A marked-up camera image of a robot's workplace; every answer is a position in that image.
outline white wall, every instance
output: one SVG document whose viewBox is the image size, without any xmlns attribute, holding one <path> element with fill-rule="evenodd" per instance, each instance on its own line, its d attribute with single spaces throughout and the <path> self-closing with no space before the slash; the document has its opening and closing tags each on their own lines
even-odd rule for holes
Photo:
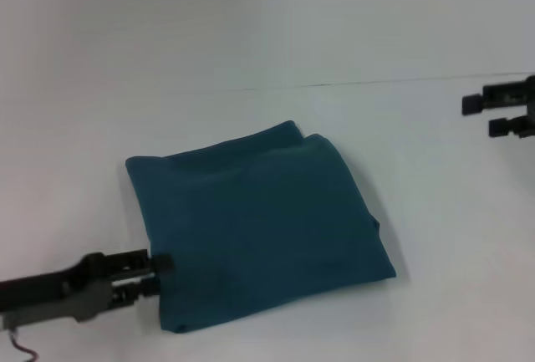
<svg viewBox="0 0 535 362">
<path fill-rule="evenodd" d="M 185 336 L 155 300 L 22 329 L 43 360 L 531 360 L 531 140 L 461 97 L 533 70 L 532 0 L 0 0 L 0 279 L 147 246 L 124 160 L 295 120 L 400 276 Z M 0 355 L 16 360 L 7 335 Z"/>
</svg>

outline cable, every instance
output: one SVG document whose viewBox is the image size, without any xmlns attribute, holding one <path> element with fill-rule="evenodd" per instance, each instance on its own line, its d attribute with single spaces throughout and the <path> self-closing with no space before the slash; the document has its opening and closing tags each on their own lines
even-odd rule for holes
<svg viewBox="0 0 535 362">
<path fill-rule="evenodd" d="M 32 357 L 26 362 L 35 362 L 39 359 L 39 354 L 37 352 L 35 352 L 33 349 L 23 347 L 17 342 L 17 330 L 9 330 L 9 339 L 11 340 L 11 344 L 13 345 L 13 347 L 15 347 L 21 352 L 24 352 L 25 354 L 32 355 Z"/>
</svg>

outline teal cloth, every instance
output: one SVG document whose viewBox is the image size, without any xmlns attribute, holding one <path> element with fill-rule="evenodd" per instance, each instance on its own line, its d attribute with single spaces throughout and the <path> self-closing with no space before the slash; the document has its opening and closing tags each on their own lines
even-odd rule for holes
<svg viewBox="0 0 535 362">
<path fill-rule="evenodd" d="M 206 149 L 126 161 L 162 274 L 160 323 L 184 333 L 395 270 L 342 157 L 286 122 Z"/>
</svg>

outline blue fabric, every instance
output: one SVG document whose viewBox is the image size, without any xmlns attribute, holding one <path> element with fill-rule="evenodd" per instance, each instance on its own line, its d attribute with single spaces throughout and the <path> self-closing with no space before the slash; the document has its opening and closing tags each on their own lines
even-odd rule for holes
<svg viewBox="0 0 535 362">
<path fill-rule="evenodd" d="M 286 122 L 126 167 L 162 274 L 160 322 L 184 333 L 395 270 L 334 146 Z"/>
</svg>

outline wire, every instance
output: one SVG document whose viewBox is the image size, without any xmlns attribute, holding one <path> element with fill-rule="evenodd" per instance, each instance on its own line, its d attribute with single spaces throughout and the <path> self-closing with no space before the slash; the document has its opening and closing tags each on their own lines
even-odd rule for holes
<svg viewBox="0 0 535 362">
<path fill-rule="evenodd" d="M 39 354 L 37 352 L 35 352 L 33 349 L 23 347 L 17 342 L 17 330 L 9 330 L 9 339 L 11 340 L 11 344 L 13 345 L 13 347 L 15 347 L 21 352 L 24 352 L 25 354 L 30 354 L 32 356 L 30 359 L 27 360 L 27 362 L 35 362 L 39 359 Z"/>
</svg>

